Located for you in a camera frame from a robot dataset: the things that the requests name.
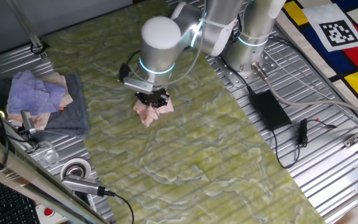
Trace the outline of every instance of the gray cable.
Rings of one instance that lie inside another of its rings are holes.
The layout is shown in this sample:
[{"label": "gray cable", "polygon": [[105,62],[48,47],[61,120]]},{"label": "gray cable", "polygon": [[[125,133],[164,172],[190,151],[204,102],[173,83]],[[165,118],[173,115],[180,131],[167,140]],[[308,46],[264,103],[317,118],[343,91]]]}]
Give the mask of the gray cable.
[{"label": "gray cable", "polygon": [[312,102],[304,102],[304,103],[295,103],[295,102],[291,102],[288,101],[284,98],[282,98],[273,88],[272,84],[270,83],[270,81],[268,79],[265,80],[268,88],[270,89],[270,91],[273,93],[273,95],[275,97],[277,97],[281,102],[288,104],[288,105],[292,105],[292,106],[310,106],[310,105],[321,105],[321,104],[332,104],[332,105],[341,105],[341,106],[345,106],[347,108],[350,108],[356,112],[358,112],[358,108],[350,105],[348,103],[345,102],[340,102],[340,101],[335,101],[335,100],[321,100],[321,101],[312,101]]}]

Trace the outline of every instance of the cable connector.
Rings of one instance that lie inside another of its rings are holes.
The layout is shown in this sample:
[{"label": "cable connector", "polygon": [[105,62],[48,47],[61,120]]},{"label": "cable connector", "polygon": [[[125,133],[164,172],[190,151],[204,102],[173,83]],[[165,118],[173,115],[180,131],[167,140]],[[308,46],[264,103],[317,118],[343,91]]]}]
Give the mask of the cable connector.
[{"label": "cable connector", "polygon": [[259,77],[265,81],[266,79],[268,79],[269,77],[266,75],[265,71],[262,70],[262,68],[259,66],[259,64],[257,62],[252,63],[251,68],[253,69],[254,72],[256,72]]}]

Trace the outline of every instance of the black power adapter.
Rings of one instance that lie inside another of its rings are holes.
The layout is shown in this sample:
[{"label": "black power adapter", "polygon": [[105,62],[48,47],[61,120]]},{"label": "black power adapter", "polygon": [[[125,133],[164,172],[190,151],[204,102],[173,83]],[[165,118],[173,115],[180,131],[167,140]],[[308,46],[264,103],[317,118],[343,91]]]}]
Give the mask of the black power adapter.
[{"label": "black power adapter", "polygon": [[262,93],[252,91],[249,99],[269,131],[292,124],[291,119],[270,90]]}]

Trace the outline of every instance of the red button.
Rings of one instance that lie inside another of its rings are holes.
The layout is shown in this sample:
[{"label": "red button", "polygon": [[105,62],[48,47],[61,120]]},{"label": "red button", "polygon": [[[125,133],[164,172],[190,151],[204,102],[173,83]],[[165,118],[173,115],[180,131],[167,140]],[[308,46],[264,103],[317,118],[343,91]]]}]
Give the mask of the red button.
[{"label": "red button", "polygon": [[45,216],[51,217],[55,212],[50,209],[50,208],[46,208],[44,211]]}]

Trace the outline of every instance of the gray towel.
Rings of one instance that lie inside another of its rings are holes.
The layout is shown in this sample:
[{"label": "gray towel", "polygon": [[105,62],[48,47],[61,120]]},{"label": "gray towel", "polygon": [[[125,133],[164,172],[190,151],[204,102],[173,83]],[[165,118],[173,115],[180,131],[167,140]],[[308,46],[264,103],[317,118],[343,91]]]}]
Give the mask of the gray towel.
[{"label": "gray towel", "polygon": [[85,139],[89,134],[90,127],[81,79],[76,73],[65,75],[65,78],[73,102],[64,110],[50,114],[45,130],[37,131],[33,135],[38,141],[52,141],[65,135]]}]

